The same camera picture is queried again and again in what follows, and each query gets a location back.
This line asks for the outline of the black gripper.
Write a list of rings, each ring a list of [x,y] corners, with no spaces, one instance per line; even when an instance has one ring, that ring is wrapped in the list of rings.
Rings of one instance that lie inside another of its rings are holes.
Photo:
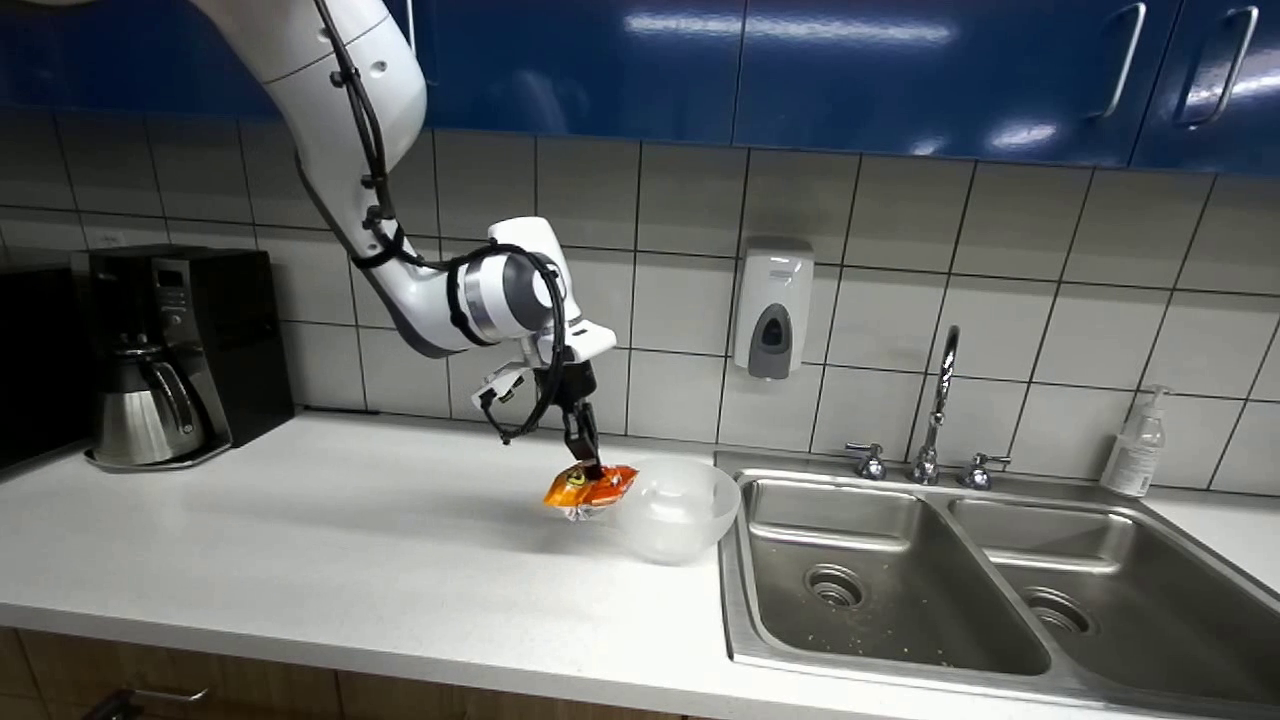
[[[596,373],[588,364],[541,368],[543,402],[564,412],[564,443],[573,448],[573,468],[578,475],[599,475],[599,443],[596,443]]]

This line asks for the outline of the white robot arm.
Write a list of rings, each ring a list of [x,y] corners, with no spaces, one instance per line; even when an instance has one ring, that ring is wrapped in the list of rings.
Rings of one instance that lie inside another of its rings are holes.
[[[498,440],[564,416],[564,448],[599,475],[596,373],[614,334],[588,319],[543,216],[507,216],[452,259],[425,259],[394,216],[392,169],[426,118],[426,80],[384,0],[193,0],[284,118],[301,181],[418,358],[514,344],[471,405]]]

